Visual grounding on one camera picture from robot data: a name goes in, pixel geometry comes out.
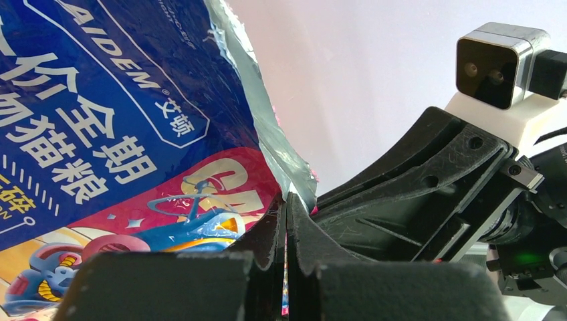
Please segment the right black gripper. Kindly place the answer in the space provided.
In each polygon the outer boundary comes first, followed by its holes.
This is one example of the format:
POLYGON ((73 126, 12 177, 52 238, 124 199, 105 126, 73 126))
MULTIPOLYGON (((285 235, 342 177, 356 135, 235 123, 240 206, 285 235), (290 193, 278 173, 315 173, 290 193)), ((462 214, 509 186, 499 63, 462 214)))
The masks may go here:
MULTIPOLYGON (((372 261, 431 261, 433 240, 452 238, 464 211, 517 150, 440 109, 427 108, 404 136, 355 177, 319 198, 316 224, 354 255, 372 261)), ((566 305, 566 145, 521 161, 544 176, 480 239, 502 294, 566 305)))

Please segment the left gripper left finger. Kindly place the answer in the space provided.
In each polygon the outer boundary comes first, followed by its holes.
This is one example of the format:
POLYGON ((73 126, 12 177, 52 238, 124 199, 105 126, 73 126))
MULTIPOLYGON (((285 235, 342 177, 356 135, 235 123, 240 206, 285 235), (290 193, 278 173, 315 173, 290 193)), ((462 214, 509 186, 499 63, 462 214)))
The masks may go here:
POLYGON ((103 253, 88 260, 56 320, 279 320, 284 200, 216 252, 103 253))

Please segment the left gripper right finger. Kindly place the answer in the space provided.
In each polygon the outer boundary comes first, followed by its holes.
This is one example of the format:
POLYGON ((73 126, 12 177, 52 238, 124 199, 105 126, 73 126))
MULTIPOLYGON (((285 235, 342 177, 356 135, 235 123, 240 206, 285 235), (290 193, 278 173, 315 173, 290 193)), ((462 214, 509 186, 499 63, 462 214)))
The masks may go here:
POLYGON ((367 262, 286 198, 291 320, 508 320, 488 275, 462 263, 367 262))

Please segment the pink blue pet food bag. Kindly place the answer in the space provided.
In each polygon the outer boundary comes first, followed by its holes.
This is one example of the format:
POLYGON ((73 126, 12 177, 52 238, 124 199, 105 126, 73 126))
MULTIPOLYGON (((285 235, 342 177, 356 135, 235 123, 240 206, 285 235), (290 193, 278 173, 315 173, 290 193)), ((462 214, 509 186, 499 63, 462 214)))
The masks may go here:
POLYGON ((221 251, 316 202, 226 1, 1 2, 1 319, 103 251, 221 251))

